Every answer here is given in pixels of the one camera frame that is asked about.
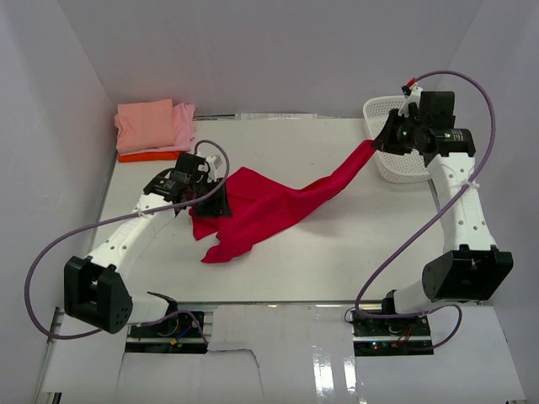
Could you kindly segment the red t shirt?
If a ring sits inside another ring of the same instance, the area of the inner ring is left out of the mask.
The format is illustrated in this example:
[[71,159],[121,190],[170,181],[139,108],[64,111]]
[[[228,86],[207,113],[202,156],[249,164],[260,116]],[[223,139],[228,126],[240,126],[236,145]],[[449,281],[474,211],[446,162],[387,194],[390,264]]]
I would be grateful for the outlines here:
[[215,234],[218,241],[201,262],[230,262],[299,223],[343,191],[374,153],[372,142],[362,141],[330,175],[302,189],[286,187],[250,168],[239,168],[226,182],[230,216],[201,217],[189,212],[194,239]]

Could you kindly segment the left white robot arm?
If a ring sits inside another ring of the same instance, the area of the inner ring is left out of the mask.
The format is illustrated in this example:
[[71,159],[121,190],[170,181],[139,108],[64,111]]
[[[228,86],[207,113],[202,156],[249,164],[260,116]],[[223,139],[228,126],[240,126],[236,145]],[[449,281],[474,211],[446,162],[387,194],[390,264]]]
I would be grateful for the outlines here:
[[128,290],[130,271],[157,234],[187,208],[204,217],[230,215],[225,177],[227,157],[184,153],[174,167],[143,189],[133,215],[86,257],[64,267],[64,310],[70,317],[115,334],[131,324],[149,323],[161,336],[173,333],[178,315],[156,292]]

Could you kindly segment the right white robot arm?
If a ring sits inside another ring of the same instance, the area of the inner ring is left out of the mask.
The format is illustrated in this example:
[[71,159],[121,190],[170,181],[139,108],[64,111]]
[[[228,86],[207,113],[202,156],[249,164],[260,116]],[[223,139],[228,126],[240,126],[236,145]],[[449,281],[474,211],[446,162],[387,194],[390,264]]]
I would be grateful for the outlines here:
[[424,266],[419,281],[383,300],[381,327],[393,336],[409,328],[409,313],[422,316],[450,302],[488,300],[514,265],[511,252],[499,250],[483,215],[478,185],[471,178],[476,148],[471,132],[455,127],[455,94],[418,86],[405,94],[403,106],[389,112],[373,146],[398,156],[417,152],[424,159],[440,207],[444,246]]

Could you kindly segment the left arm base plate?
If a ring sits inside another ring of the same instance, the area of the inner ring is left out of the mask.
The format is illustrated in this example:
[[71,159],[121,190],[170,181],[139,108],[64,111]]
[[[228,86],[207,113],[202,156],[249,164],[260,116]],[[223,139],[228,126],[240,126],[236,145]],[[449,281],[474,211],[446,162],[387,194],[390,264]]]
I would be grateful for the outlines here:
[[[212,311],[194,311],[194,317],[207,340],[210,340],[213,323]],[[207,345],[187,314],[151,327],[130,327],[125,342],[129,354],[206,354]]]

